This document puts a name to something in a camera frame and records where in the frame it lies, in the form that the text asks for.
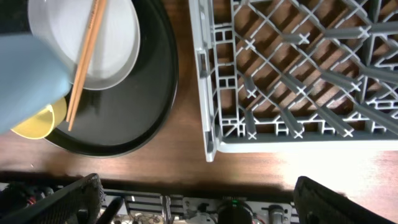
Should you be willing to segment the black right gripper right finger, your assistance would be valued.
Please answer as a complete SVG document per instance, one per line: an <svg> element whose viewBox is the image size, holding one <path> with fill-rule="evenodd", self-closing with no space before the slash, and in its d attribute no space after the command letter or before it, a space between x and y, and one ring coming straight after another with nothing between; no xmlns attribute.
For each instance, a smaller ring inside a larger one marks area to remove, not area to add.
<svg viewBox="0 0 398 224"><path fill-rule="evenodd" d="M331 189L300 176L294 188L294 204L301 224L391 223Z"/></svg>

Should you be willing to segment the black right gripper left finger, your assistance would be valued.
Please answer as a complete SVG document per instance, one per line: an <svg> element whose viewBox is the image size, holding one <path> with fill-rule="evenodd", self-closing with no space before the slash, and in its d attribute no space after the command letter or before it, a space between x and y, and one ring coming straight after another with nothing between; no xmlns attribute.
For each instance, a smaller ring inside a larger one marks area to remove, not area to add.
<svg viewBox="0 0 398 224"><path fill-rule="evenodd" d="M98 174L38 196L31 186L9 184L1 191L1 223L94 223L104 199Z"/></svg>

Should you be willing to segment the yellow bowl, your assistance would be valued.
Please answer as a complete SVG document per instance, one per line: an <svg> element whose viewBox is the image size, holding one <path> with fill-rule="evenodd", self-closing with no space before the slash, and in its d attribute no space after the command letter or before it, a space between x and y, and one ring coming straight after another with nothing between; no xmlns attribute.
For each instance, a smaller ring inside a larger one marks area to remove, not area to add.
<svg viewBox="0 0 398 224"><path fill-rule="evenodd" d="M19 123L11 131L26 139L43 139L47 137L66 117L67 102L65 98L47 105L29 119Z"/></svg>

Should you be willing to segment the blue plastic cup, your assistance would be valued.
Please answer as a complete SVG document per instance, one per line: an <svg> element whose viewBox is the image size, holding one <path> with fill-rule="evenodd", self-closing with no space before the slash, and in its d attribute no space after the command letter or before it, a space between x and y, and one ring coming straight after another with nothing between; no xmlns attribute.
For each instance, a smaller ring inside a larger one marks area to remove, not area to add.
<svg viewBox="0 0 398 224"><path fill-rule="evenodd" d="M70 69L43 40L1 36L1 133L68 94Z"/></svg>

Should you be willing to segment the robot base electronics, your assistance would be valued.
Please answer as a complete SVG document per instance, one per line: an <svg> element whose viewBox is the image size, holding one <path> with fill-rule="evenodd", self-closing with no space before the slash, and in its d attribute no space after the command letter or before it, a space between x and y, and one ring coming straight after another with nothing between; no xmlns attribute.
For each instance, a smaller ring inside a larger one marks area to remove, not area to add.
<svg viewBox="0 0 398 224"><path fill-rule="evenodd" d="M104 191L104 200L100 212L103 213L111 201L123 198L123 204L116 214L114 223L165 223L165 210L170 210L173 223L221 223L220 215L225 215L233 207L249 215L252 223L298 223L299 215L293 202L274 203L247 200L226 200L213 198L167 196L167 202L161 202L162 195L149 192L122 190Z"/></svg>

